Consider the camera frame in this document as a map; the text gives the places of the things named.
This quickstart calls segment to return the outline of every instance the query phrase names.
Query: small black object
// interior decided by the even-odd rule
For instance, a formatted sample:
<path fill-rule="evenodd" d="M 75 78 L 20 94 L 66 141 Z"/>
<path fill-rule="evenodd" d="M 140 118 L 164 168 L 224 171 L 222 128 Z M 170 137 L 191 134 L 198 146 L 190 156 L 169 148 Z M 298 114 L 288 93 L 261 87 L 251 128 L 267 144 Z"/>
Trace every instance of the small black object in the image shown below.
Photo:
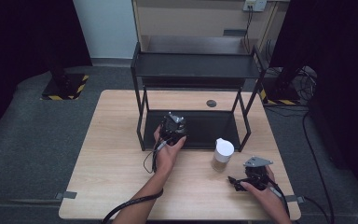
<path fill-rule="evenodd" d="M 167 144 L 176 144 L 179 139 L 187 135 L 186 119 L 173 115 L 171 112 L 164 116 L 161 126 L 160 137 L 167 141 Z"/>
<path fill-rule="evenodd" d="M 228 177 L 228 181 L 232 184 L 236 191 L 246 191 L 246 189 L 241 185 L 241 182 L 248 182 L 259 190 L 266 188 L 269 183 L 269 175 L 265 166 L 259 167 L 246 167 L 245 173 L 248 176 L 244 179 L 235 179 L 231 176 Z"/>

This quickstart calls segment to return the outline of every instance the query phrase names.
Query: wall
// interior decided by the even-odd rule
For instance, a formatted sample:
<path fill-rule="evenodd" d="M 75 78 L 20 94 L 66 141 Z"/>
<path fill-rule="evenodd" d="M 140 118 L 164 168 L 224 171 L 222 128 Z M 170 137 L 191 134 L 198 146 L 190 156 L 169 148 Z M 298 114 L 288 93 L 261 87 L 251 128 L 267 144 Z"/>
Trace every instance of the wall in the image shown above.
<path fill-rule="evenodd" d="M 137 42 L 130 0 L 74 0 L 91 58 L 130 59 Z"/>

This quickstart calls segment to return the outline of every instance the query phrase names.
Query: black curtain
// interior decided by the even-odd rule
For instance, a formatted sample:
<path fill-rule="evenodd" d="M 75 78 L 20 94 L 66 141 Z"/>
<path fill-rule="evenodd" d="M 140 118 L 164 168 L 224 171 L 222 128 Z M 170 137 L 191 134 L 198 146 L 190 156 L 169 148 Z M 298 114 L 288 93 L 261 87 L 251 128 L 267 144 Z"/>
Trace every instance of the black curtain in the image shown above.
<path fill-rule="evenodd" d="M 79 65 L 91 61 L 72 1 L 0 0 L 0 118 L 21 81 Z"/>
<path fill-rule="evenodd" d="M 358 178 L 358 1 L 292 0 L 287 13 L 271 63 L 316 71 L 312 118 L 336 166 Z"/>

